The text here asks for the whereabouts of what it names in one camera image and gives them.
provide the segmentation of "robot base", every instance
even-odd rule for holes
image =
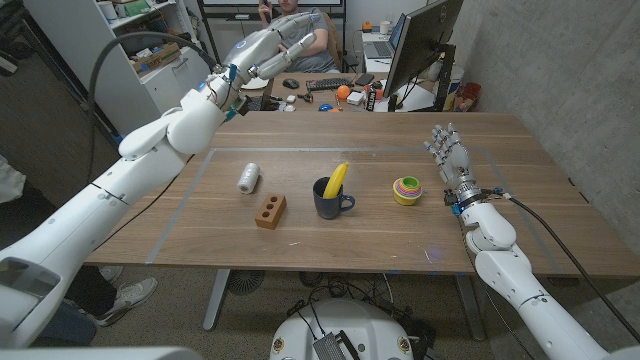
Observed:
[[[314,302],[313,308],[325,333],[344,331],[360,359],[413,359],[407,333],[377,307],[358,300],[329,299]],[[300,316],[309,322],[318,339],[323,337],[311,306],[301,309]],[[311,330],[300,316],[293,314],[276,331],[270,350],[271,360],[318,359]],[[351,359],[345,344],[339,346],[344,357]]]

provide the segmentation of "chair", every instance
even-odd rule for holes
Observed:
[[[358,65],[358,60],[353,55],[342,54],[342,48],[340,47],[340,43],[338,41],[338,29],[336,29],[333,21],[331,21],[329,14],[323,12],[322,16],[324,16],[324,20],[327,22],[327,26],[329,27],[329,40],[327,41],[327,50],[329,50],[329,54],[331,54],[336,68],[344,72],[344,66],[346,65],[347,68],[352,68],[355,72],[357,72],[354,67]]]

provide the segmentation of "gray t-shirt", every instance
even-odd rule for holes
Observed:
[[[320,16],[320,20],[316,23],[311,23],[307,25],[304,29],[296,30],[292,33],[288,38],[282,39],[282,45],[284,45],[287,49],[290,48],[293,44],[302,40],[302,38],[308,33],[313,32],[316,29],[324,29],[329,31],[329,27],[327,26],[327,22],[320,12],[320,9],[313,8],[311,12],[314,14],[318,14]],[[329,70],[336,69],[336,64],[329,54],[329,50],[325,49],[315,55],[299,57],[294,60],[291,65],[285,70],[286,72],[306,72],[306,73],[323,73]]]

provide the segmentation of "mouse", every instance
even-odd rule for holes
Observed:
[[[282,82],[282,85],[289,89],[297,89],[300,87],[300,83],[298,82],[298,80],[292,79],[292,78],[284,79],[284,81]]]

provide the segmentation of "laptop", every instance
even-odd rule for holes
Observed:
[[[271,90],[273,90],[273,79],[269,80],[264,88],[262,96],[252,96],[249,103],[249,111],[275,111],[278,109],[277,104],[271,103]]]
[[[398,23],[393,28],[391,36],[387,41],[372,41],[362,44],[362,50],[367,59],[391,59],[398,47],[400,35],[402,34],[402,26],[404,25],[405,14],[400,15]]]

